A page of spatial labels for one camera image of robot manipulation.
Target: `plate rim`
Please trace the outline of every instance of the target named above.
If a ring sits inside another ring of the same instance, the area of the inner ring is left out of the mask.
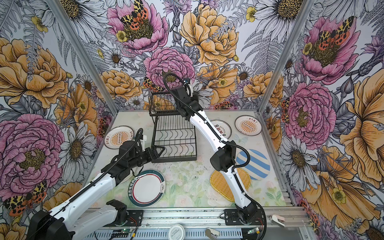
[[[246,134],[246,133],[241,132],[241,131],[239,130],[239,128],[237,127],[237,124],[236,124],[237,120],[238,120],[239,118],[241,118],[241,117],[250,117],[250,118],[254,118],[254,119],[261,125],[260,121],[259,121],[256,117],[253,117],[253,116],[250,116],[250,115],[241,115],[241,116],[238,116],[238,117],[236,118],[236,120],[235,120],[235,127],[236,127],[236,130],[239,131],[239,133],[241,133],[241,134],[243,134],[243,135],[246,135],[246,136],[250,136],[250,137],[252,137],[252,136],[257,136],[257,135],[259,135],[259,134],[262,132],[262,129],[260,129],[260,132],[259,132],[259,133],[254,134],[254,135],[249,135],[249,134]]]
[[[158,196],[153,200],[151,201],[150,203],[147,203],[147,204],[142,204],[142,203],[139,203],[137,202],[134,197],[133,197],[133,187],[134,187],[134,184],[137,180],[139,180],[141,177],[143,177],[144,175],[147,175],[147,174],[155,174],[156,176],[158,176],[160,178],[160,180],[162,181],[161,183],[164,183],[164,191],[160,191]],[[155,204],[156,202],[158,202],[160,200],[160,198],[164,195],[164,192],[165,192],[165,179],[164,179],[164,176],[161,174],[161,172],[157,171],[157,170],[153,170],[153,169],[147,169],[147,170],[144,170],[142,171],[139,175],[137,175],[137,177],[134,177],[131,182],[129,183],[129,187],[128,187],[128,198],[129,200],[131,201],[131,203],[137,207],[149,207],[153,204]]]
[[[109,131],[105,134],[104,139],[103,139],[104,146],[106,146],[106,147],[109,148],[109,149],[119,149],[119,148],[120,148],[120,146],[119,146],[118,148],[108,147],[107,144],[105,143],[105,137],[108,135],[108,133],[112,132],[113,130],[115,130],[115,129],[118,128],[118,127],[127,127],[127,128],[130,128],[130,129],[132,130],[132,132],[133,132],[133,135],[135,135],[135,131],[134,131],[133,128],[131,128],[130,126],[121,125],[121,126],[117,126],[117,127],[112,128],[111,130],[109,130]]]
[[[229,136],[228,137],[225,136],[226,139],[228,139],[228,138],[230,138],[232,136],[232,128],[231,128],[231,126],[227,122],[225,122],[223,120],[220,120],[220,119],[214,119],[214,120],[211,120],[211,123],[213,121],[219,121],[219,122],[225,123],[229,127],[230,132],[229,132]]]

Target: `plate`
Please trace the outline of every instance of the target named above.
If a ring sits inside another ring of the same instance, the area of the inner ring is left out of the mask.
[[[221,120],[212,120],[211,123],[215,126],[221,135],[223,135],[226,139],[228,139],[232,134],[232,129],[228,123]]]
[[[110,149],[118,149],[123,142],[133,139],[133,129],[128,126],[118,126],[110,130],[104,139],[104,145]]]
[[[165,189],[166,183],[161,173],[145,170],[132,179],[128,187],[128,197],[134,205],[148,207],[160,200]]]
[[[247,149],[249,155],[251,156],[251,161],[247,166],[244,167],[249,173],[251,179],[262,180],[266,178],[271,170],[271,164],[266,156],[259,151],[254,149]],[[243,164],[247,160],[247,155],[244,151],[239,152],[236,157],[237,164]]]
[[[240,116],[235,120],[237,130],[247,136],[255,136],[261,133],[262,126],[260,122],[251,116]]]

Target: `white plate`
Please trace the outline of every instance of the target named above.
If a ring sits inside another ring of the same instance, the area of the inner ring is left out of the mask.
[[[215,126],[215,128],[223,135],[226,139],[228,139],[232,134],[232,129],[228,123],[221,120],[212,120],[211,123]]]
[[[160,200],[166,189],[163,175],[156,170],[145,170],[132,179],[128,197],[138,207],[148,207]]]
[[[118,126],[110,130],[104,139],[104,145],[110,149],[118,149],[123,142],[133,139],[133,129],[128,126]]]
[[[238,117],[235,126],[240,133],[247,136],[255,136],[262,131],[260,122],[255,117],[247,115]]]

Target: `wire basket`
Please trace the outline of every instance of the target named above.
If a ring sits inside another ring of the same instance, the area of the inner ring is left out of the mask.
[[[149,115],[179,115],[172,94],[169,92],[151,93],[149,97]]]
[[[196,131],[181,115],[152,117],[154,132],[152,146],[163,146],[161,156],[152,162],[194,161],[197,159]]]

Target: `metal post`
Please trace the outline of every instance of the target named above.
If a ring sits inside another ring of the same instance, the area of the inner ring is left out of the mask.
[[[71,42],[73,48],[76,50],[77,54],[80,56],[80,58],[83,61],[83,64],[87,68],[91,78],[95,82],[97,88],[99,89],[101,95],[103,96],[105,102],[107,103],[109,109],[112,112],[113,116],[116,116],[118,113],[118,109],[109,94],[108,90],[105,87],[105,84],[100,78],[100,75],[93,64],[90,56],[88,55],[88,52],[85,50],[85,47],[77,34],[77,32],[73,28],[73,24],[69,20],[68,15],[64,11],[64,8],[62,7],[60,0],[49,0],[46,1],[47,5],[53,12],[56,20],[59,22],[61,28],[64,30],[64,33],[67,37],[67,39]]]
[[[301,5],[300,11],[297,14],[297,18],[296,18],[295,24],[292,28],[292,31],[289,34],[289,36],[287,37],[287,41],[285,42],[283,51],[281,52],[279,60],[277,61],[275,69],[273,70],[271,81],[270,81],[268,87],[266,88],[264,96],[262,98],[262,101],[261,101],[261,103],[257,109],[257,111],[259,113],[263,112],[267,102],[269,101],[269,98],[272,95],[273,89],[275,88],[275,86],[279,80],[280,73],[283,70],[285,63],[288,60],[288,57],[290,55],[290,51],[293,48],[293,45],[297,41],[297,36],[300,34],[301,30],[305,26],[305,21],[309,17],[309,14],[310,14],[311,9],[314,5],[314,2],[315,2],[315,0],[304,0],[303,4]]]

